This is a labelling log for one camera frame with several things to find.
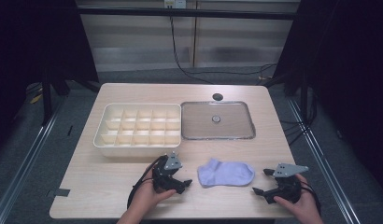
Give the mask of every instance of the wall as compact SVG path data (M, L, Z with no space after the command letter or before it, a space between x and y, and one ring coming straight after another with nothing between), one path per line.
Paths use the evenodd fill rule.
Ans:
M79 6L163 7L163 1L78 0ZM187 8L295 12L294 1L187 1ZM82 15L98 72L177 67L166 17ZM276 63L291 21L174 18L182 67Z

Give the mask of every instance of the light purple sock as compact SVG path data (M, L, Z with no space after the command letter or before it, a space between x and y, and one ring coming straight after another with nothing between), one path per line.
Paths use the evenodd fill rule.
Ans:
M218 161L211 159L197 169L198 179L203 187L217 185L245 186L253 180L255 171L246 163L238 161Z

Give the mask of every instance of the tray lid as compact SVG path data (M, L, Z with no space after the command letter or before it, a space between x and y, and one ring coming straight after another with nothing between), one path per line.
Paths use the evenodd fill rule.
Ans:
M181 107L181 134L185 139L252 139L256 136L244 102L185 102Z

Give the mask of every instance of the gray floor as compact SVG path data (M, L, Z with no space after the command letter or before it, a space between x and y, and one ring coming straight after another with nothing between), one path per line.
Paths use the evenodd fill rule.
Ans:
M260 74L235 75L229 72L249 73L259 71L256 67L226 68L226 73L192 74L185 76L178 69L162 69L148 71L106 72L100 73L102 83L134 82L134 83L198 83L255 85L261 83ZM194 69L198 72L218 72L219 68ZM273 70L267 70L263 77L270 77ZM85 90L77 84L70 83L71 92L65 97L55 97L54 102L64 100L58 116L44 142L30 174L23 183L20 194L12 205L6 223L115 223L116 220L55 220L50 218L49 210L53 199L47 192L57 189L62 181L67 164L78 142L78 138L89 116L96 93ZM298 96L286 97L282 86L270 88L270 94L280 120L296 121L291 110L290 100L298 101ZM12 135L0 150L0 200L7 191L12 177L18 172L23 159L28 153L35 137L41 129L43 119L42 101L29 104L28 96L17 117ZM294 124L283 122L284 133L289 142L297 137L301 130ZM383 192L368 171L355 158L347 141L338 137L335 125L318 105L318 116L311 130L317 137L320 149L325 155L335 177L339 181L351 208L361 223L383 223ZM322 173L310 145L301 135L293 144L291 152L297 164L307 165L310 171L305 173L314 186L322 204L322 217L325 223L348 223L339 202ZM257 223L257 220L209 220L209 223ZM276 220L276 223L297 223L293 218Z

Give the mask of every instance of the human hand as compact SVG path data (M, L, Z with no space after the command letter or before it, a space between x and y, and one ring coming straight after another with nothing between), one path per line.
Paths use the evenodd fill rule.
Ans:
M130 204L130 207L127 211L121 216L121 219L118 221L118 224L134 224L139 223L143 216L152 208L156 207L156 205L170 198L177 191L174 189L170 189L167 191L156 190L153 187L152 180L152 171L151 169L148 171L146 176L144 177L143 183L136 190L133 201Z
M302 187L308 188L307 180L303 176L297 174L296 177L300 180ZM274 200L290 211L302 224L323 223L313 195L305 189L302 189L297 203L291 203L278 196L275 196Z

